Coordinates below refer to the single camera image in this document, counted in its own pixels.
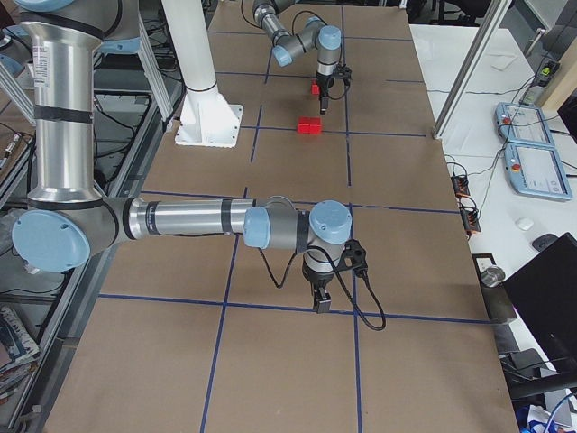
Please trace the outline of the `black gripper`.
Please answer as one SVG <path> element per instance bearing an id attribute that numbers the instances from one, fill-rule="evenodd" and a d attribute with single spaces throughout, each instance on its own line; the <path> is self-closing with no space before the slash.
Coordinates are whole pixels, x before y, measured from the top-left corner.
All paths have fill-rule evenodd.
<path id="1" fill-rule="evenodd" d="M 319 114 L 325 115 L 329 105 L 329 89 L 334 85 L 333 76 L 317 76 L 316 86 L 319 95 Z"/>
<path id="2" fill-rule="evenodd" d="M 332 298 L 327 290 L 327 284 L 333 279 L 331 272 L 317 272 L 308 265 L 302 266 L 305 279 L 310 284 L 311 295 L 313 297 L 313 310 L 317 314 L 330 311 Z"/>

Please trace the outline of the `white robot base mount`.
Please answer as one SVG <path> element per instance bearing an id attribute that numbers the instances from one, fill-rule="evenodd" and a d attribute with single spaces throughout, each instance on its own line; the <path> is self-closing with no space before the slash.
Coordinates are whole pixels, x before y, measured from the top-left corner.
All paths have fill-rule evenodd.
<path id="1" fill-rule="evenodd" d="M 243 107 L 228 104 L 218 89 L 202 5 L 179 0 L 162 5 L 186 87 L 176 144 L 233 148 Z"/>

